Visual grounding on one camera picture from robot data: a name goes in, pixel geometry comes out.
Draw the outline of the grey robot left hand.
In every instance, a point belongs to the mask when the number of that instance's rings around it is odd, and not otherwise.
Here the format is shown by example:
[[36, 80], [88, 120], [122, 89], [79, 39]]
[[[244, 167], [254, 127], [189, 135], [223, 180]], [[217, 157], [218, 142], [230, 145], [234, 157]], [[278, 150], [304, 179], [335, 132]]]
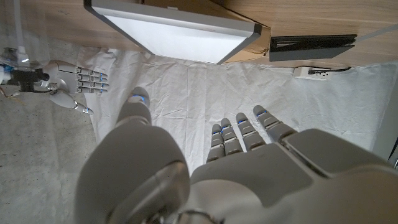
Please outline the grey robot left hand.
[[211, 130], [206, 162], [193, 172], [149, 95], [135, 88], [115, 127], [83, 166], [77, 223], [396, 223], [397, 171], [319, 129], [298, 132], [261, 106]]

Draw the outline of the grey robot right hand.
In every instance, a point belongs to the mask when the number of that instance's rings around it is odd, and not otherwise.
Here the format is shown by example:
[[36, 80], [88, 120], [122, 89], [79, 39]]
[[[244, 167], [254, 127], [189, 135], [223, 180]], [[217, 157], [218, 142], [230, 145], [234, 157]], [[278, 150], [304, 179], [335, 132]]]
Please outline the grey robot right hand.
[[93, 115], [92, 109], [77, 102], [75, 93], [102, 94], [108, 91], [108, 75], [60, 60], [51, 60], [43, 69], [45, 79], [38, 86], [49, 91], [55, 104]]

